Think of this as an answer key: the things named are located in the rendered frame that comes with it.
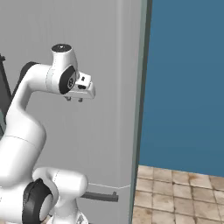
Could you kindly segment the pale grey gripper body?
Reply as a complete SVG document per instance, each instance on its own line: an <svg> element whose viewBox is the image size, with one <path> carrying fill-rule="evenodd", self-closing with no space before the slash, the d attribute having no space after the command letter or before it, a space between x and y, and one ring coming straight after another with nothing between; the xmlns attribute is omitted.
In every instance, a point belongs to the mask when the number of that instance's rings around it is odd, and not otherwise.
<svg viewBox="0 0 224 224"><path fill-rule="evenodd" d="M89 86L85 89L79 89L78 86L75 85L68 93L65 94L65 97L94 99L95 85L93 82L90 82Z"/></svg>

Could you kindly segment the grey fridge door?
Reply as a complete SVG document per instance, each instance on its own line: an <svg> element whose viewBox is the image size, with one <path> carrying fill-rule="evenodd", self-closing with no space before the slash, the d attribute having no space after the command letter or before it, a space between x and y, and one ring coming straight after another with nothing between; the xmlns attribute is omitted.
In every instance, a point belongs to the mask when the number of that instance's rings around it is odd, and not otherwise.
<svg viewBox="0 0 224 224"><path fill-rule="evenodd" d="M92 100L36 92L28 112L47 132L40 166L87 175L92 186L130 185L141 0L0 0L0 53L10 86L29 61L51 64L52 46L73 47L92 77Z"/></svg>

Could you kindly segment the grey fridge drawer front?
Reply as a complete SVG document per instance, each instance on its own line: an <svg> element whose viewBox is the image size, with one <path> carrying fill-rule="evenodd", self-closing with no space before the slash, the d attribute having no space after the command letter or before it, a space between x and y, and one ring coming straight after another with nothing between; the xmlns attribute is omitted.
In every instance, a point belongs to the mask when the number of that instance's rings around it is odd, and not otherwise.
<svg viewBox="0 0 224 224"><path fill-rule="evenodd" d="M86 215L90 224L129 224L130 185L115 187L90 183L87 192L119 196L117 202L78 198L79 209Z"/></svg>

